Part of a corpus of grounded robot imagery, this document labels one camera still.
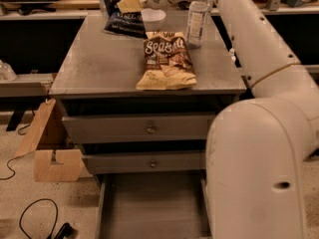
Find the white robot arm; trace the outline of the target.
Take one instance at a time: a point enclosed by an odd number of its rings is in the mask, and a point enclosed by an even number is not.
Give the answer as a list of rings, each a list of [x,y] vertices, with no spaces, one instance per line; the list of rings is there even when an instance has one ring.
[[[119,6],[134,12],[179,1]],[[252,0],[212,1],[253,94],[224,109],[207,136],[212,239],[306,239],[302,162],[318,146],[319,88]]]

